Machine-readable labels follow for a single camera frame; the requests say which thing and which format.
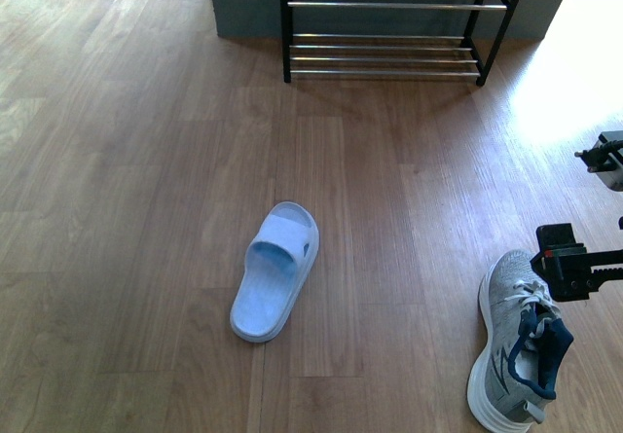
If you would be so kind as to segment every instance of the gray baseboard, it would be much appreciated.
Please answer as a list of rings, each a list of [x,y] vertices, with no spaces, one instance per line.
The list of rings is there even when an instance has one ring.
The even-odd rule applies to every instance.
[[[521,0],[507,37],[542,39],[563,0]],[[213,0],[222,37],[279,37],[279,0]],[[468,13],[436,10],[295,9],[295,31],[462,35]],[[476,36],[495,36],[502,13],[481,13]]]

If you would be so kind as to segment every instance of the sneaker laces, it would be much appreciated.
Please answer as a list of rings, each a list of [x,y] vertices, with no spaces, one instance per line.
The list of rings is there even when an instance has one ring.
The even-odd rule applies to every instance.
[[[533,280],[532,282],[528,282],[519,280],[513,285],[513,289],[517,290],[518,293],[506,297],[504,299],[505,302],[518,300],[522,309],[531,309],[532,304],[541,305],[547,309],[544,316],[540,318],[535,331],[530,333],[532,339],[539,339],[543,335],[545,325],[551,323],[555,319],[556,313],[560,314],[560,309],[554,301],[552,301],[547,285],[541,281]]]

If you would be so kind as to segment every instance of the shoe rack shelf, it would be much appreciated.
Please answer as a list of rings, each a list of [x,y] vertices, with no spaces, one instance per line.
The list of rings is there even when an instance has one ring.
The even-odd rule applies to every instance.
[[[483,86],[519,0],[281,0],[283,80],[292,76],[472,78]],[[294,10],[417,10],[468,13],[461,35],[301,32]],[[482,58],[472,39],[482,13],[499,13],[493,44]]]

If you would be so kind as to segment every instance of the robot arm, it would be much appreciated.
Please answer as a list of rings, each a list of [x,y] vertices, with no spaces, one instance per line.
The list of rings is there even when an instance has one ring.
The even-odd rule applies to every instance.
[[[623,131],[600,134],[595,146],[575,155],[611,190],[623,191]],[[623,218],[619,219],[623,230]],[[587,300],[608,280],[623,280],[623,250],[588,253],[577,243],[571,224],[541,226],[536,230],[539,252],[531,259],[532,270],[549,286],[558,302]]]

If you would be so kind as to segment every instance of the shoelace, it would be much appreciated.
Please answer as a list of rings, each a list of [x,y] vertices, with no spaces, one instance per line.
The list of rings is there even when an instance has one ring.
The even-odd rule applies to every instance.
[[[504,299],[505,302],[509,302],[511,300],[518,300],[519,305],[522,308],[529,307],[530,304],[539,304],[542,307],[548,309],[548,311],[557,312],[560,311],[558,306],[552,301],[552,298],[549,296],[549,292],[547,286],[538,280],[533,280],[532,282],[527,282],[524,280],[519,280],[513,285],[513,289],[518,290],[519,292],[515,295],[511,295],[510,297],[506,297]],[[545,324],[553,321],[551,317],[544,317],[536,326],[536,331],[530,334],[532,339],[538,339],[543,335],[543,331],[545,330]]]

